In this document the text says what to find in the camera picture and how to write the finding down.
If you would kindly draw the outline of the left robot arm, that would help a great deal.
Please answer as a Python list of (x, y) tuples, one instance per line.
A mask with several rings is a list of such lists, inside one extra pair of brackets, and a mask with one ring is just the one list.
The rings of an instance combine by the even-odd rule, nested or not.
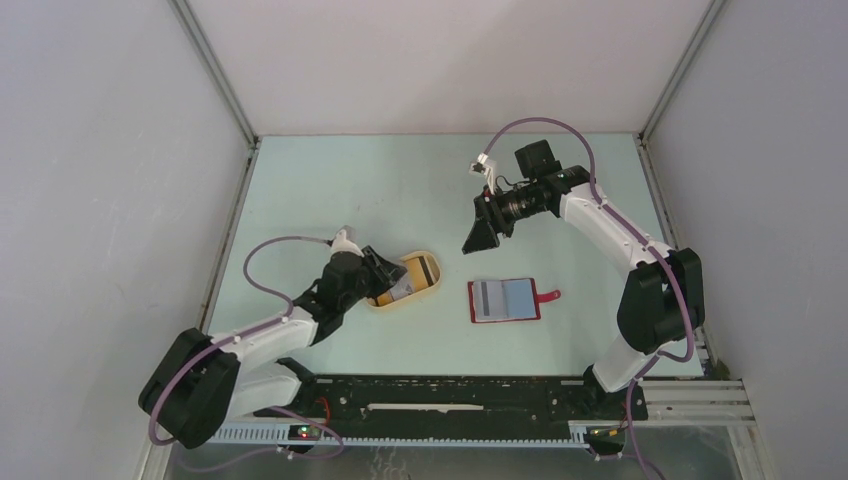
[(282, 359), (328, 338), (350, 309), (388, 292), (406, 273), (369, 246), (336, 251), (283, 312), (229, 333), (181, 332), (139, 395), (149, 439), (192, 449), (234, 417), (272, 407), (308, 414), (316, 390)]

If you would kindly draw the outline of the red leather card holder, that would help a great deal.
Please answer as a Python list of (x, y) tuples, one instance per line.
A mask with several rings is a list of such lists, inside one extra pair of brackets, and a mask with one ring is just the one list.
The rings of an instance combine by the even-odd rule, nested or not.
[(474, 301), (471, 281), (467, 284), (470, 306), (470, 318), (473, 324), (496, 324), (510, 322), (537, 321), (542, 318), (541, 306), (559, 300), (560, 290), (540, 293), (533, 278), (516, 278), (501, 280), (504, 284), (507, 318), (497, 322), (480, 322), (475, 320)]

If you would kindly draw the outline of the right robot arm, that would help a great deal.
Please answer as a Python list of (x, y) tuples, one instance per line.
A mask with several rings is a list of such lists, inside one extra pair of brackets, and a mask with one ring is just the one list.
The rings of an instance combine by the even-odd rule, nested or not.
[(473, 200), (474, 223), (463, 244), (465, 254), (490, 250), (510, 237), (518, 221), (549, 212), (590, 240), (625, 280), (616, 314), (618, 335), (590, 368), (594, 383), (581, 392), (585, 411), (606, 418), (622, 403), (620, 390), (644, 375), (668, 348), (687, 343), (676, 361), (694, 353), (694, 331), (702, 325), (703, 279), (698, 255), (654, 240), (624, 216), (593, 181), (590, 170), (565, 168), (547, 141), (515, 153), (523, 179), (504, 190), (497, 184), (496, 163), (485, 153), (469, 172), (486, 185)]

